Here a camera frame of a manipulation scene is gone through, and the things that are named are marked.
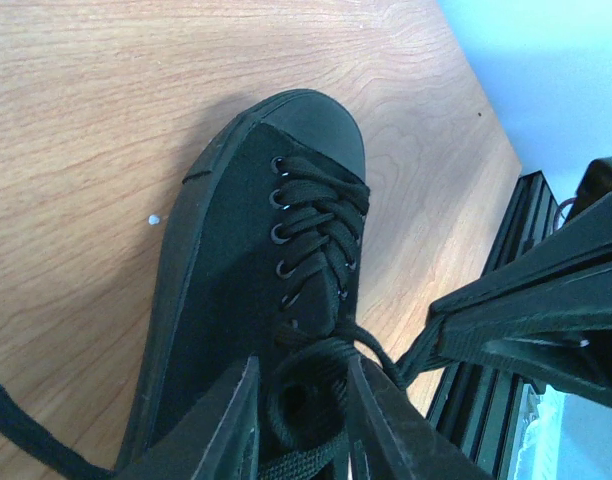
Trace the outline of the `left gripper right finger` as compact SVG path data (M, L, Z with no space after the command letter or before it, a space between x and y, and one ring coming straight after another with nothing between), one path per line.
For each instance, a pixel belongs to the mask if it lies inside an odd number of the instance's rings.
M348 365L347 430L354 479L488 479L439 434L372 360Z

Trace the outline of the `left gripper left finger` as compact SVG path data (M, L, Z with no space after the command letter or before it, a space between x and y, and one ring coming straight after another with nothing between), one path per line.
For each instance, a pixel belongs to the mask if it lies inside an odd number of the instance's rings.
M259 462L259 361L237 361L122 479L255 479Z

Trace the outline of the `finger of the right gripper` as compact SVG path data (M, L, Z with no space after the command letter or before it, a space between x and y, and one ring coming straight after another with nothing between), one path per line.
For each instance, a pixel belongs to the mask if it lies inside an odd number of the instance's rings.
M612 192L510 264L435 301L439 345L612 345Z
M445 328L438 353L445 359L514 372L612 408L612 325L530 334Z

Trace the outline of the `black shoelace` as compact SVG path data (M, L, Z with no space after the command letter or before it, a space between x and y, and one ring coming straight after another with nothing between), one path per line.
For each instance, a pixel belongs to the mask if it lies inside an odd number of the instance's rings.
M368 188L334 178L301 157L278 157L285 181L270 201L287 216L270 230L285 249L275 277L286 290L269 334L284 354L270 369L264 418L284 454L263 463L262 479L311 479L346 440L346 368L356 343L367 346L400 389L425 371L448 365L438 354L439 323L429 324L398 361L340 310L350 303L351 276L360 259Z

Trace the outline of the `black canvas shoe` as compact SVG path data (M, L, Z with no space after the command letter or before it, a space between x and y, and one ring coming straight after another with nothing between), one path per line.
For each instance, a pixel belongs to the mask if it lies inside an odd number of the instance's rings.
M263 400L271 367L285 357L268 337L286 290L274 275L285 249L270 238L287 216L270 201L285 181L273 168L278 157L301 157L338 180L366 186L356 122L314 90L263 100L214 137L187 172L167 222L119 467L161 441L228 367L252 356L260 368L260 466L284 454L264 418ZM361 246L350 303L340 310L353 320L360 260ZM346 452L345 440L312 479L342 477Z

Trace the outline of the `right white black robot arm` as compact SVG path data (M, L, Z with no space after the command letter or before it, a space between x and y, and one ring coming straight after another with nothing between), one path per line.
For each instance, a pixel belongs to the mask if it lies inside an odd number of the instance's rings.
M592 161L565 224L435 301L435 353L612 408L612 157Z

